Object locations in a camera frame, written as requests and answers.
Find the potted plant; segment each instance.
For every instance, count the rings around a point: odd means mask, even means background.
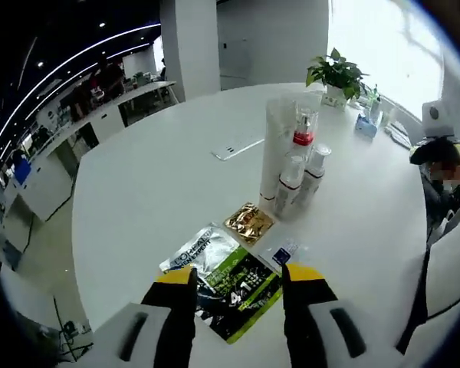
[[[366,91],[361,81],[364,74],[356,64],[347,61],[334,48],[329,55],[317,56],[312,59],[314,62],[308,68],[306,85],[307,87],[315,81],[322,81],[327,86],[327,92],[322,99],[323,104],[344,109],[346,102],[361,95],[361,89]]]

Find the white round table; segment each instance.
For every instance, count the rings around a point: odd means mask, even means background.
[[[201,227],[258,204],[263,144],[226,162],[210,152],[232,137],[264,137],[265,103],[303,84],[227,90],[165,109],[89,152],[74,192],[73,253],[92,329],[139,303],[171,256]],[[283,225],[339,298],[369,314],[394,343],[409,316],[426,249],[426,208],[409,152],[383,131],[354,131],[358,112],[321,107],[317,142],[332,155],[306,215]],[[227,343],[196,318],[191,366],[289,366],[282,301]]]

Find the ceiling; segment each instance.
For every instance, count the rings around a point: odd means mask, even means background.
[[[31,89],[67,59],[106,38],[158,23],[158,0],[0,2],[0,131]],[[109,56],[153,42],[159,36],[160,27],[125,34],[90,49],[54,72],[16,111],[0,137],[0,146],[27,129],[31,122],[24,118],[42,100],[37,96],[55,79],[67,80],[95,63],[102,51]]]

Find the tissue box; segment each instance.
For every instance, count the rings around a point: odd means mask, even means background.
[[[356,119],[355,129],[370,138],[374,138],[378,131],[378,127],[366,115],[361,113],[358,114],[358,118]]]

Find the white flower pot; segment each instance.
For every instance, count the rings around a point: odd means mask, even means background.
[[[322,104],[336,107],[344,111],[346,109],[346,97],[343,90],[335,86],[327,85],[327,92],[322,96]]]

